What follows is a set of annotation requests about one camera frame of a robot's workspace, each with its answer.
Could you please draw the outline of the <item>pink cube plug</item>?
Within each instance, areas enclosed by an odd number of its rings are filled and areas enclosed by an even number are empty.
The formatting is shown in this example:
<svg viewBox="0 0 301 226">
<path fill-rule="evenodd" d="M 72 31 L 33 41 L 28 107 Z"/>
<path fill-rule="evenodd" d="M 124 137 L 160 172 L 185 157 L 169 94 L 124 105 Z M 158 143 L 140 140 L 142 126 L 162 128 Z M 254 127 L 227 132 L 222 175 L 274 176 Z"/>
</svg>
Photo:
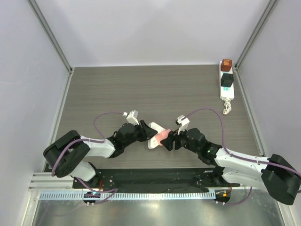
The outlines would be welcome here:
<svg viewBox="0 0 301 226">
<path fill-rule="evenodd" d="M 163 141 L 164 139 L 166 139 L 166 138 L 168 137 L 169 132 L 171 132 L 171 130 L 170 130 L 170 129 L 167 129 L 167 130 L 164 130 L 164 131 L 158 133 L 158 134 L 155 136 L 155 139 L 156 139 L 156 141 L 157 141 L 157 143 L 158 143 L 159 146 L 162 146 L 161 141 Z"/>
</svg>

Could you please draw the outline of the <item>white triangular socket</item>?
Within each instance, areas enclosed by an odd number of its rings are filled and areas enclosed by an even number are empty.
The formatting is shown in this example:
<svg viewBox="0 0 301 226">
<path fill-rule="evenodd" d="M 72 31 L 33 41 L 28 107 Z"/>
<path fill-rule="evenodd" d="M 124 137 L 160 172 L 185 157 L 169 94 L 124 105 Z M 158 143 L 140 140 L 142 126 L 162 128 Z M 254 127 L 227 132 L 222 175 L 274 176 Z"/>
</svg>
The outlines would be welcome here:
<svg viewBox="0 0 301 226">
<path fill-rule="evenodd" d="M 154 129 L 157 131 L 157 134 L 155 136 L 153 136 L 149 141 L 148 141 L 148 148 L 149 149 L 154 149 L 156 148 L 157 146 L 160 146 L 161 143 L 160 141 L 162 140 L 162 136 L 163 134 L 165 134 L 166 132 L 166 129 L 161 127 L 160 125 L 158 125 L 157 123 L 155 122 L 151 122 L 149 123 L 149 127 L 151 129 Z"/>
</svg>

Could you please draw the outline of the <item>white power strip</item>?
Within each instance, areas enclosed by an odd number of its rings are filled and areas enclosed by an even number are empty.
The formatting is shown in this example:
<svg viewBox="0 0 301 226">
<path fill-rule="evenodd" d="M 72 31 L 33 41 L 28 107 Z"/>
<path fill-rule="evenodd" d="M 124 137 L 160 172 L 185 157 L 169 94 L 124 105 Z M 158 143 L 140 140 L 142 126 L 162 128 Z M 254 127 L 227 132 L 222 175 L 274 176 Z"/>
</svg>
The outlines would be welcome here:
<svg viewBox="0 0 301 226">
<path fill-rule="evenodd" d="M 233 100 L 234 94 L 234 74 L 233 64 L 230 59 L 223 59 L 219 64 L 219 88 L 220 99 Z"/>
</svg>

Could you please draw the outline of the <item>red-brown plug adapter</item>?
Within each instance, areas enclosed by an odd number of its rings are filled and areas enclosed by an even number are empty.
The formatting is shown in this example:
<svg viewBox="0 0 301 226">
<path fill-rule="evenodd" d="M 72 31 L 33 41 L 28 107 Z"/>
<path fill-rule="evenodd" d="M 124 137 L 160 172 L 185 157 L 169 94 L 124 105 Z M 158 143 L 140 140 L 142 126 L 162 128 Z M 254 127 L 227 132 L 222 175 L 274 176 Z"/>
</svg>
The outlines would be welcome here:
<svg viewBox="0 0 301 226">
<path fill-rule="evenodd" d="M 232 60 L 231 59 L 223 59 L 221 62 L 221 71 L 229 72 L 232 68 Z"/>
</svg>

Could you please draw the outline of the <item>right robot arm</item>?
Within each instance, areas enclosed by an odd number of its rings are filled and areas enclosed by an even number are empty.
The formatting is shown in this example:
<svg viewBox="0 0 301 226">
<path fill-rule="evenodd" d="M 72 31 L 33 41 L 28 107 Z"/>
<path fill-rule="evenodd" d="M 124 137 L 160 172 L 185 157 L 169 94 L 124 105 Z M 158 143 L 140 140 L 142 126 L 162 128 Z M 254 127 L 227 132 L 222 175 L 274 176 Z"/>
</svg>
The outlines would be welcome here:
<svg viewBox="0 0 301 226">
<path fill-rule="evenodd" d="M 214 165 L 218 171 L 212 174 L 217 186 L 240 184 L 266 191 L 286 205 L 293 205 L 301 186 L 301 174 L 278 154 L 260 157 L 242 154 L 208 141 L 199 129 L 162 132 L 157 137 L 167 150 L 185 148 L 207 165 Z"/>
</svg>

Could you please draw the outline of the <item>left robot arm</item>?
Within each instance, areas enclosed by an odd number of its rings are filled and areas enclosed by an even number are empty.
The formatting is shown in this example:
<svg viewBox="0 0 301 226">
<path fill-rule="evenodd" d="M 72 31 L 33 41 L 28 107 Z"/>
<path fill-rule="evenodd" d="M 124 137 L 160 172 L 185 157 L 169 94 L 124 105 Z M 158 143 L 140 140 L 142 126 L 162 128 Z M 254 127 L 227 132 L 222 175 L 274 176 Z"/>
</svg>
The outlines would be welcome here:
<svg viewBox="0 0 301 226">
<path fill-rule="evenodd" d="M 157 134 L 158 131 L 143 120 L 137 125 L 123 124 L 105 140 L 90 139 L 71 130 L 47 147 L 43 156 L 52 168 L 52 176 L 70 176 L 89 188 L 95 188 L 100 183 L 101 175 L 92 163 L 83 161 L 85 157 L 116 158 L 129 145 L 148 141 Z"/>
</svg>

